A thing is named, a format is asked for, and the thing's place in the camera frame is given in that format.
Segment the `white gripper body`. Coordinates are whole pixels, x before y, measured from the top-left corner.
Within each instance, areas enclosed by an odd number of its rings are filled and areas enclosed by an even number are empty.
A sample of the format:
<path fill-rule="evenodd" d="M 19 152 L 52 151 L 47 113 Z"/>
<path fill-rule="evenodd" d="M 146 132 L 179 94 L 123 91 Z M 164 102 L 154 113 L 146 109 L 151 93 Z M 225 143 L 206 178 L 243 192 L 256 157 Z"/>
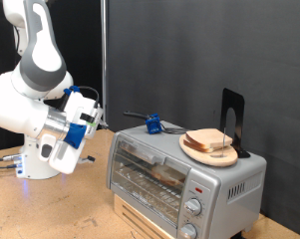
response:
<path fill-rule="evenodd" d="M 87 139 L 95 135 L 103 109 L 78 91 L 67 91 L 60 109 L 49 109 L 38 136 L 38 157 L 62 173 L 74 171 Z"/>

